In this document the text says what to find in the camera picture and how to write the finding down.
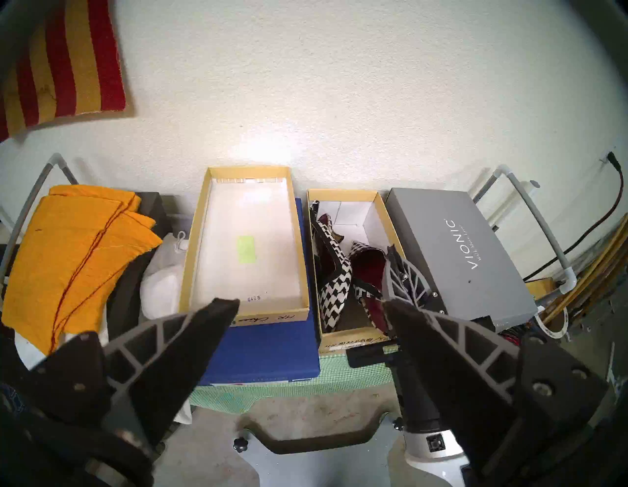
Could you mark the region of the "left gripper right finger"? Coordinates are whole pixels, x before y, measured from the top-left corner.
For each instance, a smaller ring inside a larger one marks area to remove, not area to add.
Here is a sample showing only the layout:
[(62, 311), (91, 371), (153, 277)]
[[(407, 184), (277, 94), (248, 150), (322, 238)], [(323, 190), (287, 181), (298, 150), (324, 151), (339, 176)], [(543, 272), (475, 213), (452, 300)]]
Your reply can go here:
[(384, 303), (409, 359), (466, 460), (461, 475), (594, 475), (584, 435), (608, 384), (535, 332), (519, 346), (480, 324)]

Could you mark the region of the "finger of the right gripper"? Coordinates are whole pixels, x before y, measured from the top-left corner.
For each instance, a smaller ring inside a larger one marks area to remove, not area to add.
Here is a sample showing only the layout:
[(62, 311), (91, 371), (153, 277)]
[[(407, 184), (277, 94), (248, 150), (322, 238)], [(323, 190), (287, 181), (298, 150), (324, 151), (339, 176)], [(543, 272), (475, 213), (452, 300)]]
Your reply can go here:
[(386, 251), (386, 263), (382, 275), (382, 298), (385, 301), (399, 299), (408, 303), (408, 291), (406, 284), (405, 260), (401, 257), (395, 245), (388, 246)]
[(445, 304), (439, 290), (413, 264), (406, 264), (406, 271), (412, 288), (411, 298), (419, 309), (445, 314)]

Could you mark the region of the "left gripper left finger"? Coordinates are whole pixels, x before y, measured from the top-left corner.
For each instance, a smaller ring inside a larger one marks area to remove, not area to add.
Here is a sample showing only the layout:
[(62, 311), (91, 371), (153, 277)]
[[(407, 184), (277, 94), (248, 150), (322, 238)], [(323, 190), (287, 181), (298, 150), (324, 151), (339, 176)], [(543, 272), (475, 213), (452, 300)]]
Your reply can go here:
[(153, 449), (200, 382), (239, 307), (239, 299), (215, 298), (196, 311), (146, 321), (104, 347), (97, 332), (82, 332), (27, 369), (14, 388), (51, 420)]

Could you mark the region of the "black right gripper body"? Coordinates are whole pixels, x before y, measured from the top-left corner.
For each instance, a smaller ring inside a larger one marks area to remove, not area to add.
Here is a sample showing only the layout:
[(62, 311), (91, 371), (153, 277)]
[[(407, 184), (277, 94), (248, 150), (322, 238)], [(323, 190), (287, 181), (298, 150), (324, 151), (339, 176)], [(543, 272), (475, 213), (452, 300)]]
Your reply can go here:
[(437, 433), (447, 427), (435, 404), (429, 397), (410, 357), (396, 341), (357, 346), (346, 350), (351, 368), (384, 364), (392, 374), (407, 433)]

